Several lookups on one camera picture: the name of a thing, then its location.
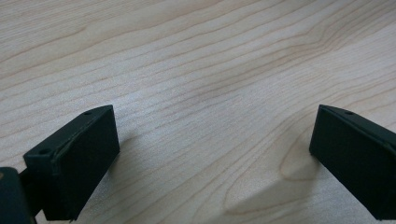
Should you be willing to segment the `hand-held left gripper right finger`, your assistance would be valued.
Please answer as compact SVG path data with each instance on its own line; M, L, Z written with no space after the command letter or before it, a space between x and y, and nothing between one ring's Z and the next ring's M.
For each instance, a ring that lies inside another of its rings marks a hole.
M309 152L378 220L396 220L396 133L320 105Z

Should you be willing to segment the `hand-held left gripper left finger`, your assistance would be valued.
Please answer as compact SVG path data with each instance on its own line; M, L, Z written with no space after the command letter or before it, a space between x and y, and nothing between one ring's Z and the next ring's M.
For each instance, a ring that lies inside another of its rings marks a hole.
M119 153L112 105L80 114L25 153L46 219L77 219Z

